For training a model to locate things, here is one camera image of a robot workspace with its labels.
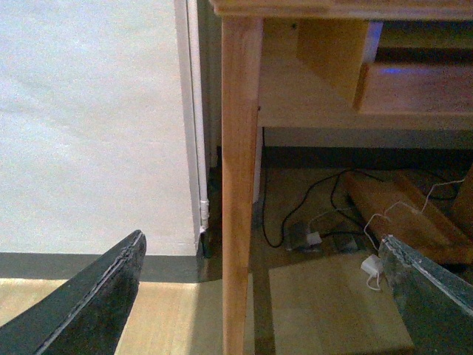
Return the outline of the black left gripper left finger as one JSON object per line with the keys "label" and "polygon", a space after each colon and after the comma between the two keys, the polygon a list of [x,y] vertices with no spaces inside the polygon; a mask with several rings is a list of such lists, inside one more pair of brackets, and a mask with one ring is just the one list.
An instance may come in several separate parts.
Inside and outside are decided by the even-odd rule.
{"label": "black left gripper left finger", "polygon": [[146,236],[134,231],[1,327],[2,354],[113,354],[134,305]]}

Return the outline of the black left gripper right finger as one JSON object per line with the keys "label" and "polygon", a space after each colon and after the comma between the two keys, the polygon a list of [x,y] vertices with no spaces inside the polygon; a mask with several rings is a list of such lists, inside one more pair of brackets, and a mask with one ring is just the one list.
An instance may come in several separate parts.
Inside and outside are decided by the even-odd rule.
{"label": "black left gripper right finger", "polygon": [[387,235],[379,248],[416,354],[472,353],[472,285]]}

